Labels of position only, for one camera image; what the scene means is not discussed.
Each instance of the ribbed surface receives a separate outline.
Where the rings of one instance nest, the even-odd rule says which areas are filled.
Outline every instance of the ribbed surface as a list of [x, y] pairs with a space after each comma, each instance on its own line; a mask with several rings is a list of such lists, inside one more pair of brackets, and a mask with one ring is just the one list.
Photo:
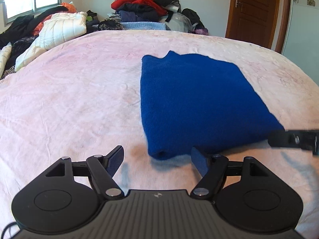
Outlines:
[[124, 159], [124, 150], [120, 150], [115, 155], [113, 155], [108, 161], [108, 167], [106, 168], [106, 171], [111, 175], [111, 177], [114, 176], [114, 174], [117, 172], [119, 167], [121, 166]]
[[302, 239], [294, 231], [252, 235], [224, 222], [208, 201], [191, 199], [186, 191], [131, 191], [105, 204], [85, 227], [65, 235], [34, 235], [23, 231], [15, 239]]

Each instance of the wooden door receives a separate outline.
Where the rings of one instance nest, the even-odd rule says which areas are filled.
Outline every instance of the wooden door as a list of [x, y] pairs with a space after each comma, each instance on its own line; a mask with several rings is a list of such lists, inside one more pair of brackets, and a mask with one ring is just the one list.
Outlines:
[[226, 37], [271, 48], [279, 0], [231, 0]]

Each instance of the door handle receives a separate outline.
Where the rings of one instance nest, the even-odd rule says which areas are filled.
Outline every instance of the door handle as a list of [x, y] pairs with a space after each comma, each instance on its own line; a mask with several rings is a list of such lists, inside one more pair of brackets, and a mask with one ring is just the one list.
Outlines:
[[235, 8], [238, 8], [238, 5], [241, 4], [242, 5], [242, 2], [236, 0], [236, 3], [235, 3]]

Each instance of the window frame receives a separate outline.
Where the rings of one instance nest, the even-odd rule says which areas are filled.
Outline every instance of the window frame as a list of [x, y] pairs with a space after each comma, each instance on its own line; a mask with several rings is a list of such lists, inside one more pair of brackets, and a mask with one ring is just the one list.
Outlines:
[[16, 18], [18, 18], [20, 16], [26, 16], [26, 15], [29, 15], [29, 14], [32, 14], [32, 15], [40, 14], [40, 13], [46, 11], [47, 9], [50, 9], [50, 8], [53, 8], [53, 7], [56, 7], [56, 6], [60, 5], [61, 2], [62, 2], [62, 0], [58, 0], [58, 3], [56, 3], [56, 4], [51, 4], [51, 5], [48, 5], [48, 6], [37, 8], [35, 0], [33, 0], [32, 1], [32, 10], [24, 12], [24, 13], [17, 14], [17, 15], [15, 15], [15, 16], [13, 16], [13, 17], [8, 19], [7, 18], [7, 8], [6, 8], [6, 5], [5, 5], [5, 0], [4, 0], [4, 1], [2, 1], [4, 26], [10, 25]]

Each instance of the white puffer jacket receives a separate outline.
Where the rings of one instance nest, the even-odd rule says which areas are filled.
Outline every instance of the white puffer jacket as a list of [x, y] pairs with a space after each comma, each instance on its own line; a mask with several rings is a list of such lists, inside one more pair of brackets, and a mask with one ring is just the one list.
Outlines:
[[56, 13], [44, 22], [39, 37], [16, 59], [14, 70], [31, 63], [44, 52], [87, 32], [87, 13]]

